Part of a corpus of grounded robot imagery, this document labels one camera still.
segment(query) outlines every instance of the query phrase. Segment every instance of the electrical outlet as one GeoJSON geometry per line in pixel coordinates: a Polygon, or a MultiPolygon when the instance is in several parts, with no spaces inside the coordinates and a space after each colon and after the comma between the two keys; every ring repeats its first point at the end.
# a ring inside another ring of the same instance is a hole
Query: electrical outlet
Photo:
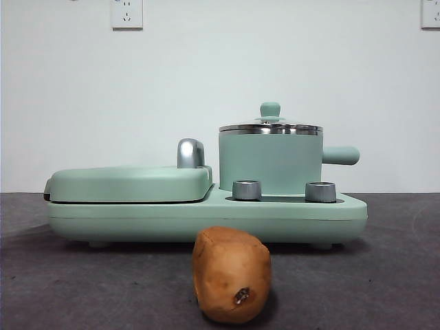
{"type": "Polygon", "coordinates": [[[111,0],[111,25],[115,30],[143,28],[143,0],[111,0]]]}
{"type": "Polygon", "coordinates": [[[440,29],[440,0],[421,0],[421,28],[440,29]]]}

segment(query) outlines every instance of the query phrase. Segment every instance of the lid handle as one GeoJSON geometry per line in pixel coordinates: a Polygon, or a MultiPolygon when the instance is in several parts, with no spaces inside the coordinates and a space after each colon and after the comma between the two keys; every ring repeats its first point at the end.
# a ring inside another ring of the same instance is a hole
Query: lid handle
{"type": "Polygon", "coordinates": [[[260,106],[261,117],[279,117],[281,106],[277,102],[264,102],[260,106]]]}

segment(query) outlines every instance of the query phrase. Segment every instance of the white wall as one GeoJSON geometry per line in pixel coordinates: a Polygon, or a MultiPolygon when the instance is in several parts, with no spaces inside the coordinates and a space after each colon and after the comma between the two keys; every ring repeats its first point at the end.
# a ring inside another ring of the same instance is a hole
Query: white wall
{"type": "Polygon", "coordinates": [[[361,150],[324,166],[344,192],[440,191],[440,31],[419,0],[148,0],[113,32],[106,0],[3,0],[1,189],[64,168],[175,164],[265,100],[361,150]]]}

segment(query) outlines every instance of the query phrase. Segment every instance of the potato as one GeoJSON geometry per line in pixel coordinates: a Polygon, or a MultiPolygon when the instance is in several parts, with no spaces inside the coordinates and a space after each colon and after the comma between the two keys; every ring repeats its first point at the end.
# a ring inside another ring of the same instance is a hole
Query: potato
{"type": "Polygon", "coordinates": [[[200,309],[210,319],[244,323],[263,309],[270,289],[270,253],[242,230],[210,227],[197,235],[192,277],[200,309]]]}

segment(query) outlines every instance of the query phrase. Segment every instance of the mint green pot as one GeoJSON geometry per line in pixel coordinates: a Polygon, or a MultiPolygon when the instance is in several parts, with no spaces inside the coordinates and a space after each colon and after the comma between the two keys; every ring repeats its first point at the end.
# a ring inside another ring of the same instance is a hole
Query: mint green pot
{"type": "Polygon", "coordinates": [[[322,127],[288,123],[279,117],[280,109],[266,102],[255,121],[220,128],[220,189],[231,191],[236,180],[256,180],[263,194],[303,194],[307,182],[321,181],[322,163],[358,162],[356,148],[323,148],[322,127]]]}

